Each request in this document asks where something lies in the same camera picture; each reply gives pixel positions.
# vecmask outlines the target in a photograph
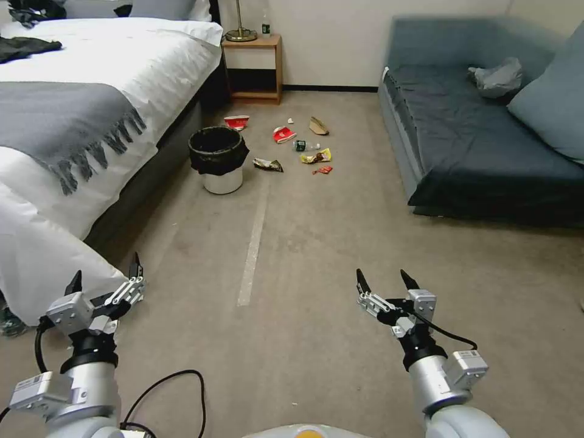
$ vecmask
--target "sofa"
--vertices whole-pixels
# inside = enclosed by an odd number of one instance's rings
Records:
[[[467,72],[516,57],[526,85],[564,40],[511,17],[394,19],[378,95],[415,214],[582,221],[584,167],[511,114],[513,96],[481,97]]]

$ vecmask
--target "white trash can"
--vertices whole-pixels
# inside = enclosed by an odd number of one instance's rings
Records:
[[[205,189],[217,195],[243,184],[242,165],[249,153],[242,135],[228,127],[204,128],[190,138],[190,166],[204,175]]]
[[[217,176],[210,173],[204,176],[205,189],[216,195],[226,195],[235,192],[243,184],[243,170],[238,167],[225,175]]]

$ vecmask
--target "nightstand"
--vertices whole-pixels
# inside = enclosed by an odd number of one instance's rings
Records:
[[[272,35],[255,41],[224,40],[223,56],[231,99],[273,103],[282,99],[282,38]]]

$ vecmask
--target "white wall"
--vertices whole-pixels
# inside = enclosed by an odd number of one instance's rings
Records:
[[[11,21],[12,17],[8,13],[8,2],[0,0],[0,27]]]
[[[498,15],[510,0],[240,2],[243,25],[253,29],[261,29],[262,10],[269,3],[273,32],[282,35],[285,84],[377,86],[394,15]],[[235,0],[219,4],[223,27],[236,28]]]
[[[569,36],[584,20],[584,1],[514,0],[510,14]]]

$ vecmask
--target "black cable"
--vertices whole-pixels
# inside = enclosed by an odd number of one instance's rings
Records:
[[[454,333],[447,332],[443,328],[438,327],[433,322],[430,322],[429,320],[427,320],[426,318],[424,318],[422,315],[416,313],[415,311],[412,311],[412,312],[406,311],[406,312],[407,313],[410,313],[411,315],[414,315],[417,319],[419,319],[420,321],[422,321],[424,324],[427,324],[428,326],[432,327],[435,331],[443,334],[444,336],[447,336],[450,339],[454,339],[455,341],[464,342],[465,344],[468,344],[468,345],[472,346],[473,350],[478,350],[479,349],[479,347],[476,344],[476,342],[471,341],[470,339],[467,339],[467,338],[463,338],[462,336],[455,335]]]
[[[131,422],[128,421],[130,419],[130,416],[132,415],[132,413],[134,412],[134,410],[136,409],[136,407],[140,404],[140,402],[144,399],[144,397],[146,397],[146,395],[150,391],[152,391],[156,386],[160,385],[161,383],[164,383],[167,380],[170,380],[172,378],[175,378],[177,376],[184,375],[184,374],[195,374],[199,378],[199,380],[201,381],[201,410],[203,411],[203,422],[201,424],[201,431],[199,432],[199,437],[198,438],[202,438],[203,433],[205,432],[205,425],[207,423],[207,408],[205,407],[205,380],[203,379],[203,375],[201,373],[199,373],[197,370],[193,370],[193,369],[187,369],[187,370],[183,370],[183,371],[178,371],[178,372],[172,373],[171,375],[168,375],[168,376],[160,379],[159,381],[157,381],[153,385],[151,385],[134,402],[134,404],[132,405],[132,407],[130,408],[130,410],[128,411],[128,413],[126,414],[126,417],[124,418],[123,422],[120,424],[120,429],[125,429],[126,426],[132,424]]]
[[[125,427],[133,427],[136,429],[141,429],[142,431],[146,432],[148,435],[150,435],[150,438],[156,438],[156,434],[148,429],[146,426],[144,426],[143,424],[140,423],[136,423],[136,422],[127,422],[125,423]]]
[[[2,420],[4,420],[4,417],[6,416],[6,414],[8,414],[10,412],[10,408],[5,408],[5,410],[2,411],[2,414],[0,414],[0,423],[2,423]]]
[[[35,359],[36,365],[41,373],[47,372],[47,367],[44,364],[43,360],[43,346],[41,344],[41,340],[43,338],[44,330],[41,327],[36,328],[36,335],[35,335]]]

